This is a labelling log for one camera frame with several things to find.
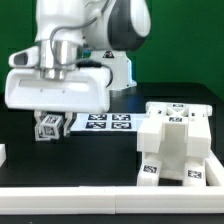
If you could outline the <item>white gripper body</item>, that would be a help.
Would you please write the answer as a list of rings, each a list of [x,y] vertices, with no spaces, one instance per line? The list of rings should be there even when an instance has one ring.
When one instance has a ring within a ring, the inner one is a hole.
[[[110,107],[109,81],[104,68],[81,68],[65,80],[41,78],[34,69],[13,69],[6,80],[5,103],[14,109],[104,113]]]

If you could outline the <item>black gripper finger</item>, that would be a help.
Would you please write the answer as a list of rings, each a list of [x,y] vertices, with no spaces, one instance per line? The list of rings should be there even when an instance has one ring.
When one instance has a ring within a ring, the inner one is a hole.
[[[70,135],[70,128],[75,121],[76,121],[76,114],[74,112],[65,113],[65,123],[63,126],[63,135],[65,137]]]
[[[36,120],[36,125],[37,126],[39,126],[41,124],[41,122],[46,117],[46,115],[47,115],[46,111],[39,111],[39,110],[34,111],[34,118]]]

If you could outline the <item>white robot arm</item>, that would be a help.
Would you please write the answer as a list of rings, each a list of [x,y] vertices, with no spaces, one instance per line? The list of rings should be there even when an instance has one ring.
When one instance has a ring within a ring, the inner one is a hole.
[[[146,0],[37,0],[35,45],[9,57],[5,103],[32,110],[38,140],[69,133],[78,113],[104,113],[127,87],[128,51],[149,35]]]

